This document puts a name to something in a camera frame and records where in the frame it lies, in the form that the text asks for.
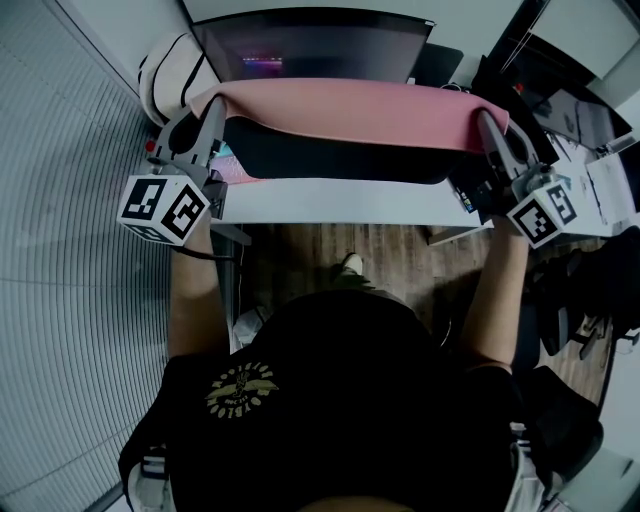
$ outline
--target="pink towel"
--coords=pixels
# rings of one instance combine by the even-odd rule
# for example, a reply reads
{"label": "pink towel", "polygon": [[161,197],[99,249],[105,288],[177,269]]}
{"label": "pink towel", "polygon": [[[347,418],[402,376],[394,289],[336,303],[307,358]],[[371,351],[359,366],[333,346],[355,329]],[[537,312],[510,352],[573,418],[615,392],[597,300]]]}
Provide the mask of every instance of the pink towel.
{"label": "pink towel", "polygon": [[487,109],[503,132],[509,113],[472,94],[418,85],[277,78],[225,82],[196,96],[200,116],[222,96],[227,118],[244,116],[286,133],[323,139],[482,153],[474,113]]}

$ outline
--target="printed logo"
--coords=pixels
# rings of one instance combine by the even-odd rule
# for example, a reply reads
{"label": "printed logo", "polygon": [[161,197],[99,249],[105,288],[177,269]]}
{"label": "printed logo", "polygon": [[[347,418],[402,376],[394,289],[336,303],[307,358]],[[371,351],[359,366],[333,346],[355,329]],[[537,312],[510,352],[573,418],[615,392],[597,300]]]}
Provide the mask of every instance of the printed logo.
{"label": "printed logo", "polygon": [[220,419],[230,419],[240,418],[251,412],[252,408],[260,407],[264,397],[272,391],[278,391],[278,386],[266,380],[272,376],[269,366],[262,363],[247,363],[231,368],[220,376],[220,380],[211,384],[215,389],[205,397],[209,412]]}

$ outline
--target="computer monitor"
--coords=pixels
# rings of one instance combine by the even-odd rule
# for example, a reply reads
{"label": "computer monitor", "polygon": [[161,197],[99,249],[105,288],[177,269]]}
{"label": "computer monitor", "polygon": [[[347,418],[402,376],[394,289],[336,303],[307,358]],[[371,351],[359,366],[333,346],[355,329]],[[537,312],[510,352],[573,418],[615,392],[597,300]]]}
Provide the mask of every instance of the computer monitor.
{"label": "computer monitor", "polygon": [[405,83],[433,23],[363,9],[299,7],[193,25],[222,82],[354,78]]}
{"label": "computer monitor", "polygon": [[633,196],[636,212],[640,212],[640,143],[629,146],[618,153]]}

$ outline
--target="white cube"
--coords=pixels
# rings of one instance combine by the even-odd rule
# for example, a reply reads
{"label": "white cube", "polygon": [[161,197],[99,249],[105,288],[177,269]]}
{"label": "white cube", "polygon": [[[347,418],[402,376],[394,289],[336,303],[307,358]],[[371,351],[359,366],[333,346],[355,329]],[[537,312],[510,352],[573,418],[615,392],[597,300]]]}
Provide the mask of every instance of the white cube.
{"label": "white cube", "polygon": [[507,216],[537,249],[562,233],[578,215],[565,184],[555,181],[531,192]]}
{"label": "white cube", "polygon": [[209,201],[186,175],[130,176],[118,222],[150,242],[184,245],[207,208]]}

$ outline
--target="shoe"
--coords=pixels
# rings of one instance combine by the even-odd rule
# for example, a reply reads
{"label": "shoe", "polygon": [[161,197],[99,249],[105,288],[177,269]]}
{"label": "shoe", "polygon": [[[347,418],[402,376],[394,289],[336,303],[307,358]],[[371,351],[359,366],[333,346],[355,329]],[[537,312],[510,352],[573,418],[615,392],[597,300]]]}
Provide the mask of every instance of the shoe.
{"label": "shoe", "polygon": [[342,270],[350,270],[351,272],[361,276],[364,272],[364,262],[360,255],[352,252],[342,262]]}

